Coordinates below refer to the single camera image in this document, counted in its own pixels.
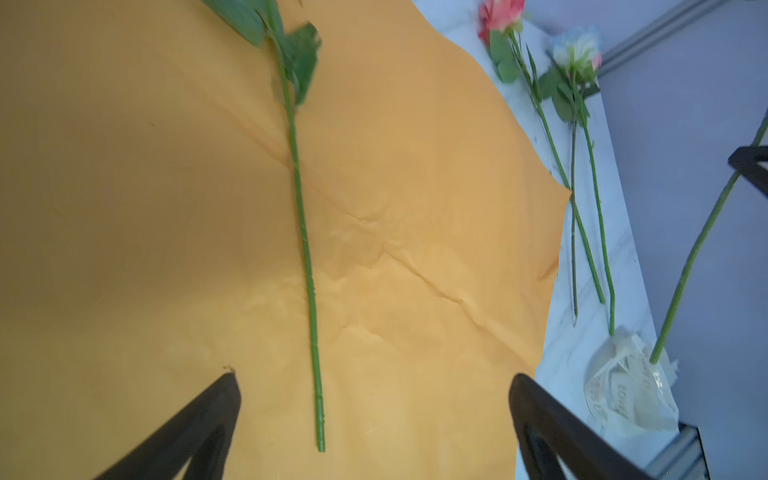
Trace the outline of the orange wrapping paper sheet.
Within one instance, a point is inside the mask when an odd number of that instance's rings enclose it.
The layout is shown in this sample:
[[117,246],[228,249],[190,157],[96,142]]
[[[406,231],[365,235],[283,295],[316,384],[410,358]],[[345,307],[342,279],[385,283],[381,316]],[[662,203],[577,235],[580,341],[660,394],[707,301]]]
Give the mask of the orange wrapping paper sheet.
[[326,449],[270,46],[199,1],[1,5],[1,475],[91,479],[225,372],[228,479],[511,479],[568,193],[408,1],[283,1]]

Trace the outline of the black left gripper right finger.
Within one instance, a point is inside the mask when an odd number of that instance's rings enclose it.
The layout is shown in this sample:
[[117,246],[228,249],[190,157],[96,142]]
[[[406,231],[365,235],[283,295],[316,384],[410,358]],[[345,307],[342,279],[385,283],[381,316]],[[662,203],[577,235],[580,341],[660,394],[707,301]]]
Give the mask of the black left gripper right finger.
[[534,379],[514,376],[508,403],[525,471],[531,479],[647,479]]

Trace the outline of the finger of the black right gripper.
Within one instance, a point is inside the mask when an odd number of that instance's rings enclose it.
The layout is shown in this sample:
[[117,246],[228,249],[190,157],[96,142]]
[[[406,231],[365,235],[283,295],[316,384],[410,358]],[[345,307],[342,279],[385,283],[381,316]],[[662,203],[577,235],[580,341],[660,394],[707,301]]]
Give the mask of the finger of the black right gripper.
[[768,196],[768,147],[742,146],[728,158],[728,164],[764,196]]

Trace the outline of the cream fake rose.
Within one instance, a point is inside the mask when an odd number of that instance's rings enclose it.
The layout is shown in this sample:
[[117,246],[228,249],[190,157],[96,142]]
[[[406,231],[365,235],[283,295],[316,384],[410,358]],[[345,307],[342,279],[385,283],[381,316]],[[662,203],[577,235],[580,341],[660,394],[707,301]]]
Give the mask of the cream fake rose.
[[[764,114],[763,119],[757,129],[757,132],[755,133],[755,136],[752,142],[748,146],[766,146],[761,144],[766,133],[767,133],[767,114]],[[694,241],[694,244],[687,256],[687,259],[681,271],[679,280],[677,282],[676,288],[674,290],[670,305],[668,307],[667,313],[664,318],[661,331],[658,335],[657,341],[651,352],[650,363],[652,365],[658,364],[661,359],[661,355],[665,350],[668,336],[674,325],[693,267],[698,259],[698,256],[703,248],[704,243],[706,242],[720,214],[722,213],[722,210],[724,209],[735,185],[737,184],[738,180],[741,178],[744,178],[744,177],[740,176],[733,169],[733,173],[731,174],[730,178],[722,188],[709,216],[707,217],[700,233],[698,234],[696,240]]]

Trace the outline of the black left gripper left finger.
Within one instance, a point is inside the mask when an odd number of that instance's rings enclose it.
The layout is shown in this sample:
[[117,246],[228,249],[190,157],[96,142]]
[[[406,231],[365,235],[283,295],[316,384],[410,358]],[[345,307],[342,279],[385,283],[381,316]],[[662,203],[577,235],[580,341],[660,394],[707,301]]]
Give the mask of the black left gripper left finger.
[[228,372],[100,479],[221,479],[241,406],[236,375]]

